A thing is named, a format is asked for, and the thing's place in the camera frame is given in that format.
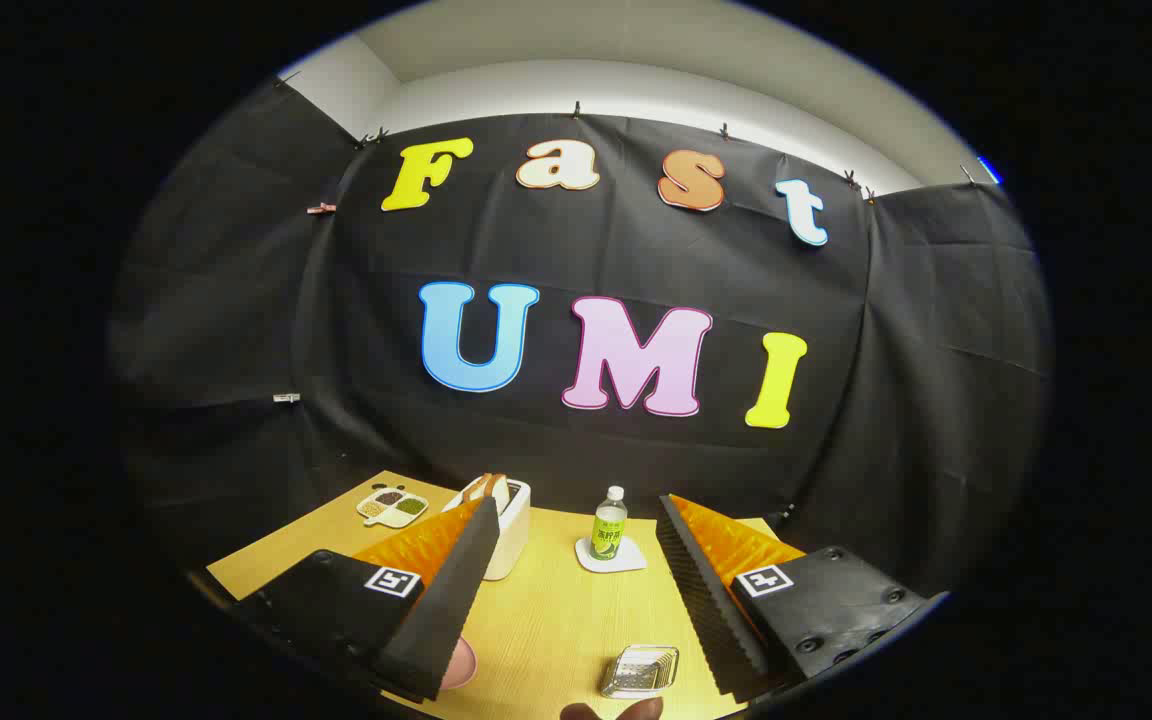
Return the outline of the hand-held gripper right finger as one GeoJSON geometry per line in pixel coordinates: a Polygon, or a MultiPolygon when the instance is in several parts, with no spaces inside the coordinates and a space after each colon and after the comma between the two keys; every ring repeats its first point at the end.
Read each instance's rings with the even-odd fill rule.
{"type": "Polygon", "coordinates": [[[841,679],[947,598],[838,544],[806,553],[682,497],[660,497],[655,537],[718,691],[750,705],[841,679]]]}

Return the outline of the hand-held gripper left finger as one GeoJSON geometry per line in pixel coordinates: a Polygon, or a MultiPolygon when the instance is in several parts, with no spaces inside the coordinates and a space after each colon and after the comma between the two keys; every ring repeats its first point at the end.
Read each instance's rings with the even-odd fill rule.
{"type": "Polygon", "coordinates": [[[498,539],[475,498],[353,556],[314,550],[232,612],[338,685],[435,700],[498,539]]]}

